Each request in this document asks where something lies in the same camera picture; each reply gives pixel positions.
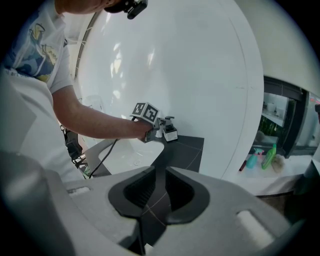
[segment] sink basin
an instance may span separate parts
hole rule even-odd
[[[150,166],[164,149],[157,141],[143,143],[137,138],[120,139],[114,145],[110,155],[103,161],[111,174],[119,174],[144,166]],[[111,145],[99,154],[102,160],[109,152]]]

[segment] sink drain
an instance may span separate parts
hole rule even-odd
[[[138,159],[137,161],[135,161],[135,162],[134,162],[134,165],[135,165],[135,166],[141,165],[141,160]]]

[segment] window glass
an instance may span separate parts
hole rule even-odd
[[[318,147],[320,142],[320,124],[315,105],[320,104],[320,98],[309,94],[307,111],[301,134],[296,143],[300,147]]]
[[[277,144],[281,137],[286,136],[288,106],[294,103],[287,97],[264,93],[261,119],[253,145]]]

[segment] black camera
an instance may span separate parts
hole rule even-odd
[[[148,0],[122,0],[116,5],[108,8],[104,8],[104,10],[108,13],[127,13],[127,18],[129,20],[134,19],[139,13],[141,13],[148,6]]]

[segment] green bottle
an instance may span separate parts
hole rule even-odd
[[[262,169],[264,170],[267,169],[272,159],[275,157],[276,153],[277,153],[277,145],[273,144],[272,148],[268,151],[268,153],[266,153],[266,156],[261,163]]]

